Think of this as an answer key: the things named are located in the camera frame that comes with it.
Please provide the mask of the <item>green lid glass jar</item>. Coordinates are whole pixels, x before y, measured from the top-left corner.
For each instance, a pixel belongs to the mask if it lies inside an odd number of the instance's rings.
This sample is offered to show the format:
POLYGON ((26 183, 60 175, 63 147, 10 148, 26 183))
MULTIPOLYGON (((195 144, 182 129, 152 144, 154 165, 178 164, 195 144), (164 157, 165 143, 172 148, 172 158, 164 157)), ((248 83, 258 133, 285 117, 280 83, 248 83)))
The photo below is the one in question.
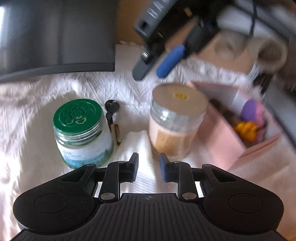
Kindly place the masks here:
POLYGON ((74 99, 53 116, 55 140, 64 163, 72 169, 108 162, 114 142, 101 106, 91 99, 74 99))

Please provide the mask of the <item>clear jar beige lid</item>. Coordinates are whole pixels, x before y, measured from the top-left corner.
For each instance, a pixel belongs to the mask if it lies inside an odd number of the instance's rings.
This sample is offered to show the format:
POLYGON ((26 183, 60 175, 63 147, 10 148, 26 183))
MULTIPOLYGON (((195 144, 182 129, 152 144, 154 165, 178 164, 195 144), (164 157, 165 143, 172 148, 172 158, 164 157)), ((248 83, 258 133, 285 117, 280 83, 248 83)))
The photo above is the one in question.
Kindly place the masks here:
POLYGON ((171 161, 184 159, 204 119, 209 101, 197 89, 177 83, 152 91, 149 139, 153 149, 171 161))

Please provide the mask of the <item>black flat screen television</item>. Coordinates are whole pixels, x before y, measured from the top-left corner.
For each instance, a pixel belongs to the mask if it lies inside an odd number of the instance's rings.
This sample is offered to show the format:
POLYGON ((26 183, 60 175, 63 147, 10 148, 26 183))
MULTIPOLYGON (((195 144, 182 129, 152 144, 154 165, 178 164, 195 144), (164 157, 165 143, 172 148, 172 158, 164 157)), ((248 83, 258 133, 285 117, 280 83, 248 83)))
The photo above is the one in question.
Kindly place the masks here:
POLYGON ((118 1, 1 1, 1 82, 115 70, 118 1))

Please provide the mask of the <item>orange soft toy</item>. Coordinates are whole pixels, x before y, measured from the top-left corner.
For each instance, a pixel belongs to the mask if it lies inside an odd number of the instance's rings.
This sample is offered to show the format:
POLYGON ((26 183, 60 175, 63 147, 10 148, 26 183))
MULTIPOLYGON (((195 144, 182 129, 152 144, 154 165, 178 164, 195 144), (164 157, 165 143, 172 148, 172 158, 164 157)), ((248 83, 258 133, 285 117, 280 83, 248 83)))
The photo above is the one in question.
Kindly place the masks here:
POLYGON ((260 127, 251 121, 241 121, 238 125, 233 126, 233 129, 239 135, 241 140, 253 143, 257 140, 257 133, 260 127))

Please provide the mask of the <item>pink purple round sponge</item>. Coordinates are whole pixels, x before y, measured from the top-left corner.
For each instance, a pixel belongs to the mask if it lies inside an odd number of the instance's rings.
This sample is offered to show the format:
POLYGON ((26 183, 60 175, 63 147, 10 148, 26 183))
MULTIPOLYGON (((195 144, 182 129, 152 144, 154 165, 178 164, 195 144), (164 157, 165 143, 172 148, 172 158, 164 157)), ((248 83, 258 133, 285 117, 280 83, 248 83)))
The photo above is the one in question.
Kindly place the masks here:
POLYGON ((265 108, 257 100, 249 99, 245 102, 240 113, 240 118, 245 122, 253 122, 260 128, 266 127, 267 118, 265 115, 265 108))

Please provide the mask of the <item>pink open gift box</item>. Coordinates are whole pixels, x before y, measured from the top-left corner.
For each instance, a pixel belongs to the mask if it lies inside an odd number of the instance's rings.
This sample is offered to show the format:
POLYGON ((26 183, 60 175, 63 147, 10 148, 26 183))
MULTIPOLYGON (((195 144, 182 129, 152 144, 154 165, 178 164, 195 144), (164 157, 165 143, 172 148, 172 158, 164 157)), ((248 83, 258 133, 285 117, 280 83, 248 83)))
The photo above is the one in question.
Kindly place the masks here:
POLYGON ((198 138, 215 166, 228 170, 267 152, 280 139, 282 128, 263 104, 243 89, 201 82, 189 86, 210 101, 198 138))

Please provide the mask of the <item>beige slippers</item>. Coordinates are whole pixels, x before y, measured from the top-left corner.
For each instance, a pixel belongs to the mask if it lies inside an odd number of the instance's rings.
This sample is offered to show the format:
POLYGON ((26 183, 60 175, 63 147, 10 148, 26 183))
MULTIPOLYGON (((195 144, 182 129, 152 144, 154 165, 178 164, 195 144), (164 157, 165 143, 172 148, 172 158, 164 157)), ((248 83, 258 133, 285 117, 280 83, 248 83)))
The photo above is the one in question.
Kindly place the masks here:
POLYGON ((288 49, 284 41, 266 38, 249 37, 246 34, 224 30, 214 45, 215 53, 225 60, 235 60, 244 51, 264 73, 280 70, 287 61, 288 49))

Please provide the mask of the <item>white textured blanket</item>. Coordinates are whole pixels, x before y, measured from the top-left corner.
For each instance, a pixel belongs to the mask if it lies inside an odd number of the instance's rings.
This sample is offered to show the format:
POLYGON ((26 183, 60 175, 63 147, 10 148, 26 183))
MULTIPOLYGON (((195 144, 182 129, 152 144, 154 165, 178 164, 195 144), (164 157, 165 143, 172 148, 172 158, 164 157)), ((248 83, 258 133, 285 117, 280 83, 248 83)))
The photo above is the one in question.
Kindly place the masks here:
MULTIPOLYGON (((89 98, 103 108, 117 100, 123 147, 114 158, 128 160, 139 153, 139 170, 134 184, 125 183, 122 192, 175 192, 174 183, 156 181, 158 160, 152 160, 147 136, 152 90, 160 83, 190 81, 234 85, 247 90, 258 71, 241 74, 216 68, 191 57, 181 62, 166 79, 154 71, 144 81, 132 78, 132 68, 141 48, 116 46, 115 72, 82 72, 46 75, 20 82, 1 83, 1 240, 20 232, 12 205, 28 189, 70 171, 61 159, 53 131, 53 115, 64 103, 89 98)), ((263 155, 236 164, 230 172, 276 193, 285 206, 278 232, 295 240, 295 149, 285 136, 263 155)))

